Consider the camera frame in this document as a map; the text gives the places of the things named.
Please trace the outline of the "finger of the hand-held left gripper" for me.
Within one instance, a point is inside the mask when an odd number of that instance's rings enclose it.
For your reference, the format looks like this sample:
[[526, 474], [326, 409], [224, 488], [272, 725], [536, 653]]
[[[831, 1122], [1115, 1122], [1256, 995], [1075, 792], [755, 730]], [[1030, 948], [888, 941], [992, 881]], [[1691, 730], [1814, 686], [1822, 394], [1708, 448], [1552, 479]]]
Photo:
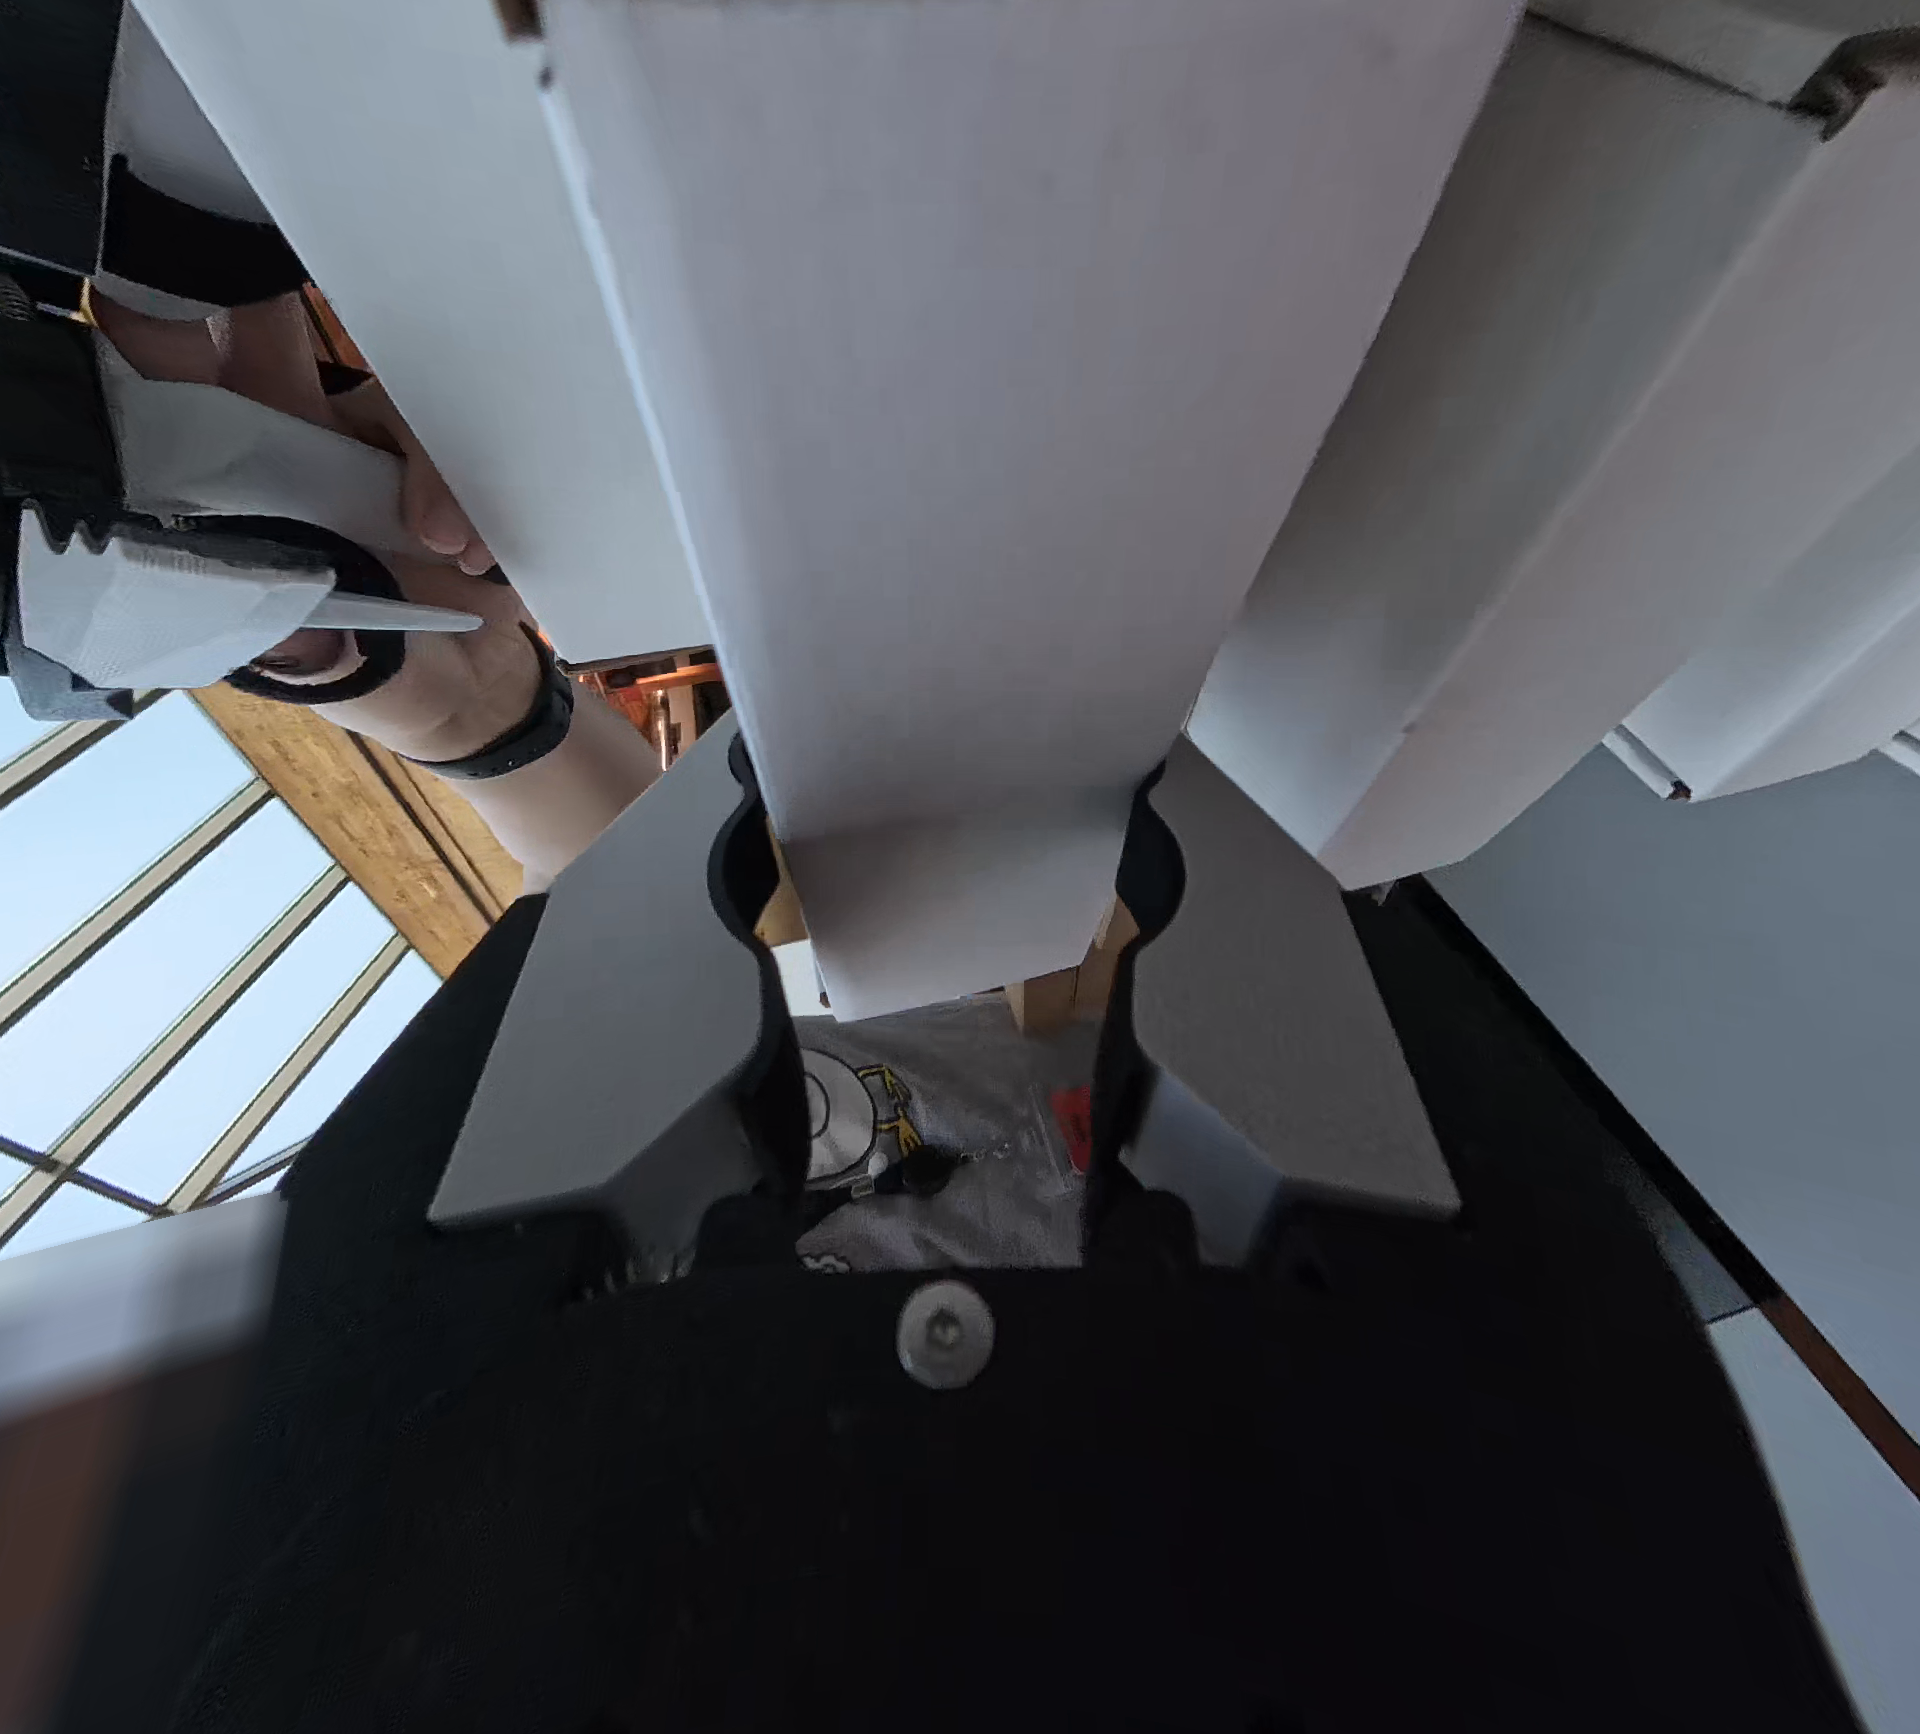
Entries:
[[12, 529], [12, 653], [73, 686], [207, 686], [291, 634], [474, 634], [474, 610], [399, 600], [387, 565], [343, 542], [247, 529]]

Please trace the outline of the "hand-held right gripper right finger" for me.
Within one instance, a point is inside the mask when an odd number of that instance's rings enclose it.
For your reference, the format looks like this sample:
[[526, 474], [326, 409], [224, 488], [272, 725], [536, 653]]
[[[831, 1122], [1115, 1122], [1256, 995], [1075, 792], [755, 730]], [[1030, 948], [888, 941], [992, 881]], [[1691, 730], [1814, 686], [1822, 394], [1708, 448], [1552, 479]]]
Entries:
[[1080, 1252], [1148, 1192], [1209, 1266], [1296, 1214], [1460, 1215], [1340, 888], [1187, 745], [1127, 805]]

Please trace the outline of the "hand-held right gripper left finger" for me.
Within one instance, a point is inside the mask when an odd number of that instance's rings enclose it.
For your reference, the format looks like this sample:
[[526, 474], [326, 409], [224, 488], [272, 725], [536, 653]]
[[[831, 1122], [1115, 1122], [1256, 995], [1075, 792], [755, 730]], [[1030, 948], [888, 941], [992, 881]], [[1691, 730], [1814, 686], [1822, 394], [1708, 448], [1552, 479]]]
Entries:
[[755, 915], [776, 853], [724, 716], [547, 888], [432, 1227], [700, 1227], [808, 1192], [808, 1069]]

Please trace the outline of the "white cardboard box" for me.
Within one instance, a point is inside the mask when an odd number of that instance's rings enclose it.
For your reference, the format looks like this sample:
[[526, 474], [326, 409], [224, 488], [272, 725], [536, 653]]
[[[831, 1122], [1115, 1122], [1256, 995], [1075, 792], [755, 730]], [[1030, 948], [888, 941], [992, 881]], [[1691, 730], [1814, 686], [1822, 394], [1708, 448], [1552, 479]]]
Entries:
[[562, 661], [718, 650], [497, 0], [132, 0]]
[[1115, 896], [1529, 0], [497, 0], [826, 1008]]

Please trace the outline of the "person's left forearm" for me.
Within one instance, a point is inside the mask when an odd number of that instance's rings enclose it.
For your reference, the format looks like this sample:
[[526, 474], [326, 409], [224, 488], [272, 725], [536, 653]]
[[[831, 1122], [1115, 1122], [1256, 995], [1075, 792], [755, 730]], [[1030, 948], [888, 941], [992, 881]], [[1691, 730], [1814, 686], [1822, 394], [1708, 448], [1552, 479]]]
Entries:
[[457, 775], [457, 792], [526, 865], [526, 896], [544, 896], [652, 775], [663, 750], [631, 716], [576, 686], [574, 730], [547, 760], [500, 775]]

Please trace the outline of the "person's left hand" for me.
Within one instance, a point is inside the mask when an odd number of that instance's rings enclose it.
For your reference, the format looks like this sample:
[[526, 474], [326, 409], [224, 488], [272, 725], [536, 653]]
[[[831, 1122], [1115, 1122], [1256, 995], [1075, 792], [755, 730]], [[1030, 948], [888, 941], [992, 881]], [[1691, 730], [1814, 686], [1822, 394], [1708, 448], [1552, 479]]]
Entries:
[[331, 707], [343, 730], [378, 733], [410, 763], [457, 763], [533, 716], [544, 666], [526, 642], [526, 600], [508, 587], [486, 587], [497, 550], [480, 542], [387, 386], [362, 379], [335, 401], [326, 394], [303, 293], [182, 326], [88, 292], [88, 317], [137, 379], [223, 386], [279, 423], [309, 423], [399, 459], [399, 520], [410, 550], [393, 557], [393, 576], [405, 587], [405, 600], [480, 610], [480, 623], [405, 642], [405, 666], [378, 693]]

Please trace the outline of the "black wristband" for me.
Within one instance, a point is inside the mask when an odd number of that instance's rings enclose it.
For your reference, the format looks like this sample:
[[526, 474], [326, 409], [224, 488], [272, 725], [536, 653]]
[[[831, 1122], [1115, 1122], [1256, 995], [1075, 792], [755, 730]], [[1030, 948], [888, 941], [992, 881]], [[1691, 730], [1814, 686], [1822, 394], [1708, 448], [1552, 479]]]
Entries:
[[544, 763], [574, 733], [576, 681], [560, 666], [560, 653], [536, 623], [526, 623], [526, 642], [536, 653], [536, 693], [533, 693], [526, 725], [508, 725], [500, 733], [486, 733], [480, 750], [447, 760], [447, 763], [410, 760], [419, 768], [447, 775], [447, 786], [497, 786], [497, 775]]

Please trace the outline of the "skylight window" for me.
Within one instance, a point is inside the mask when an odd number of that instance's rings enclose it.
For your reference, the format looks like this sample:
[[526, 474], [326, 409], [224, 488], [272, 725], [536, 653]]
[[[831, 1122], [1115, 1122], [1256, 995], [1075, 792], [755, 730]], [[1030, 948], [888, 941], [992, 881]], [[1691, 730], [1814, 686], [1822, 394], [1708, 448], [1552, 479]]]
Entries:
[[8, 1258], [265, 1192], [437, 969], [335, 730], [224, 686], [137, 725], [8, 693]]

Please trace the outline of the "stack of white boxes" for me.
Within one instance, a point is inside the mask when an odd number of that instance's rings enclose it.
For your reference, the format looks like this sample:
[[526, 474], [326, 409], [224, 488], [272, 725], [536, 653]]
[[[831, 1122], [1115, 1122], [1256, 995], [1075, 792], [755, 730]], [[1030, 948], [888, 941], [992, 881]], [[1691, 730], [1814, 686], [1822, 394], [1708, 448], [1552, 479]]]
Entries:
[[1912, 451], [1920, 0], [1529, 0], [1187, 745], [1478, 853]]

